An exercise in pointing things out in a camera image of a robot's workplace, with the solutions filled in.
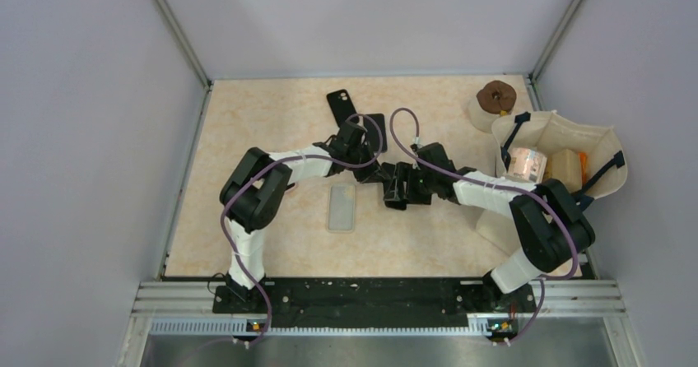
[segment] black phone case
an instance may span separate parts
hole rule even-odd
[[[341,126],[342,123],[347,121],[349,116],[356,113],[354,103],[351,102],[351,97],[346,90],[341,89],[333,91],[329,93],[327,97],[329,108],[332,110],[332,115],[334,116],[334,121],[337,122],[337,126]],[[359,123],[359,117],[356,116],[351,122]]]
[[[383,114],[367,114],[366,116],[372,118],[378,124],[378,130],[375,129],[373,123],[367,119],[364,119],[364,128],[366,129],[366,138],[368,138],[369,143],[373,152],[378,151],[378,133],[383,136],[383,147],[381,152],[388,150],[388,136],[385,133],[385,115]]]

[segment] metal frame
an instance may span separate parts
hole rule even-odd
[[[202,103],[195,133],[189,146],[188,163],[184,169],[179,198],[173,207],[173,213],[168,228],[168,240],[164,251],[158,277],[164,273],[166,259],[170,250],[171,240],[179,217],[181,200],[186,189],[189,172],[193,163],[196,145],[201,134],[208,101],[212,93],[212,81],[208,78],[202,64],[198,60],[192,45],[172,12],[166,0],[153,0],[165,25],[172,34],[175,43],[193,69],[198,80],[207,89],[206,98]],[[545,110],[546,106],[538,94],[537,81],[544,73],[547,64],[554,55],[556,48],[564,38],[566,31],[584,0],[572,0],[561,18],[556,30],[548,40],[545,49],[526,77],[526,87],[535,110]],[[590,261],[594,275],[593,255],[580,255],[584,262]],[[540,285],[531,283],[534,295],[540,294]],[[131,320],[123,341],[119,366],[138,366],[144,352],[148,335],[238,335],[243,332],[250,319],[264,319],[263,315],[222,315],[212,312],[214,295],[207,289],[205,281],[151,281],[143,282],[138,290],[133,304]],[[446,329],[407,329],[407,330],[356,330],[356,329],[274,329],[270,336],[294,335],[482,335],[486,328],[483,319],[506,318],[505,314],[469,314],[472,324],[468,328]],[[610,347],[620,366],[644,365],[644,357],[638,347],[635,334],[627,317],[625,305],[617,283],[613,280],[572,280],[556,281],[546,284],[546,300],[539,318],[603,318],[607,329]]]

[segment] table top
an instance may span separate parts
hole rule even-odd
[[[514,113],[532,110],[518,75],[345,77],[216,81],[207,107],[165,274],[210,276],[227,272],[230,245],[221,232],[218,194],[242,155],[253,146],[289,151],[326,140],[337,131],[326,101],[347,89],[360,113],[390,114],[405,106],[421,126],[421,143],[440,142],[456,168],[494,174],[496,143],[469,122],[468,101],[489,81],[516,90]],[[414,124],[399,114],[395,130],[408,145]],[[381,162],[409,161],[392,138]],[[268,227],[263,259],[269,276],[481,276],[507,259],[496,239],[475,231],[482,209],[434,196],[431,206],[386,208],[380,184],[356,185],[351,233],[327,231],[332,184],[355,183],[351,172],[308,179],[286,194]]]

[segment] gray floor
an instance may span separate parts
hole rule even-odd
[[[154,336],[142,367],[177,365],[212,337]],[[470,337],[269,337],[254,349],[217,343],[182,366],[615,366],[601,319],[540,318],[510,348],[483,346]]]

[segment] robotic arm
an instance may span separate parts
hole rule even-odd
[[[246,190],[227,212],[227,225],[237,245],[240,260],[256,281],[264,277],[262,250],[265,227],[277,214],[287,187],[304,179],[339,174],[345,166],[337,161],[354,165],[369,161],[373,153],[368,142],[364,142],[364,134],[364,128],[346,122],[337,135],[327,142],[317,142],[298,151],[265,153],[256,147],[247,151],[221,190],[220,201],[223,205],[273,161],[290,156],[313,156],[274,166],[263,176],[261,185]],[[413,145],[412,150],[423,161],[452,173],[467,174],[476,183],[402,162],[396,165],[379,165],[375,162],[353,170],[354,176],[359,183],[382,183],[387,207],[404,210],[407,204],[430,205],[431,196],[436,194],[459,205],[481,207],[512,218],[522,248],[483,277],[485,287],[495,300],[504,299],[541,273],[558,268],[571,258],[572,251],[561,230],[548,221],[533,198],[514,191],[495,189],[493,185],[522,188],[544,197],[570,232],[577,251],[586,249],[594,242],[591,226],[564,185],[556,179],[540,184],[519,183],[493,178],[468,167],[456,170],[439,143]],[[229,288],[245,300],[254,283],[241,270],[235,255],[228,274]]]

